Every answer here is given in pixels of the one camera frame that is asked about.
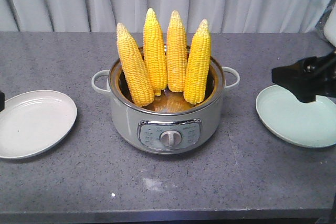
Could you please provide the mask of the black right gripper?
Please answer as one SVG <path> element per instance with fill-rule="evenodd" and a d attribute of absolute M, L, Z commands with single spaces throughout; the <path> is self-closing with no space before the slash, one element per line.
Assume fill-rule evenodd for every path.
<path fill-rule="evenodd" d="M 308 57 L 271 70 L 273 83 L 310 103 L 316 95 L 335 95 L 335 50 L 323 57 Z"/>

